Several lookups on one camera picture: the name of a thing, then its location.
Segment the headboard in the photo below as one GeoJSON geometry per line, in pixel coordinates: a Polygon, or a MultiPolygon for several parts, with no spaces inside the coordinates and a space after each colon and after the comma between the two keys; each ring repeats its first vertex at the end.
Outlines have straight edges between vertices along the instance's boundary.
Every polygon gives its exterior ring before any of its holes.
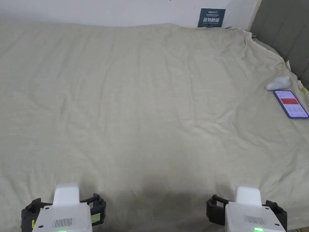
{"type": "Polygon", "coordinates": [[[309,86],[309,0],[262,0],[251,32],[289,60],[292,72],[309,86]]]}

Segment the vent grille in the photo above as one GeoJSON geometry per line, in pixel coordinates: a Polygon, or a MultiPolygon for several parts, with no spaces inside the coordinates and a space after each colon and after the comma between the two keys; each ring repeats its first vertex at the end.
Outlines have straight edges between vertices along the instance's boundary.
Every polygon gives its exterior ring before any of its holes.
{"type": "Polygon", "coordinates": [[[249,216],[249,215],[244,215],[243,216],[245,221],[248,223],[253,223],[253,224],[258,224],[258,225],[263,225],[266,226],[267,223],[262,217],[255,217],[255,216],[249,216]]]}
{"type": "Polygon", "coordinates": [[[53,228],[70,227],[74,225],[74,218],[60,218],[53,221],[53,228]]]}

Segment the dark blue sign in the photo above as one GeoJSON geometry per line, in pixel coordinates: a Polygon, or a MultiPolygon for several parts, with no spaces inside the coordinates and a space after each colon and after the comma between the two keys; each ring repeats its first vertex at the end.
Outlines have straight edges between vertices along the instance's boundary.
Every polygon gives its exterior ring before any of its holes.
{"type": "Polygon", "coordinates": [[[201,9],[198,27],[220,28],[225,14],[225,9],[201,9]]]}

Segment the wall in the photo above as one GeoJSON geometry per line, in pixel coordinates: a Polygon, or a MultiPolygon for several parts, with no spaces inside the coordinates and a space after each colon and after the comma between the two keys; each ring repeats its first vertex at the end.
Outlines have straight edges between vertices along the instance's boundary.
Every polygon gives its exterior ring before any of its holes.
{"type": "Polygon", "coordinates": [[[248,29],[259,0],[0,0],[0,19],[134,26],[197,27],[201,8],[226,9],[223,27],[248,29]]]}

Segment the bedsheet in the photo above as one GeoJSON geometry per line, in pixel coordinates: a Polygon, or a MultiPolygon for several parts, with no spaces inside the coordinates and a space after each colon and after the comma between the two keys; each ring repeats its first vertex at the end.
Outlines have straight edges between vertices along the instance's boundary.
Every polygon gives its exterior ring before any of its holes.
{"type": "Polygon", "coordinates": [[[240,29],[0,22],[0,225],[76,182],[102,231],[223,231],[206,201],[239,184],[309,226],[309,123],[265,85],[297,77],[240,29]]]}

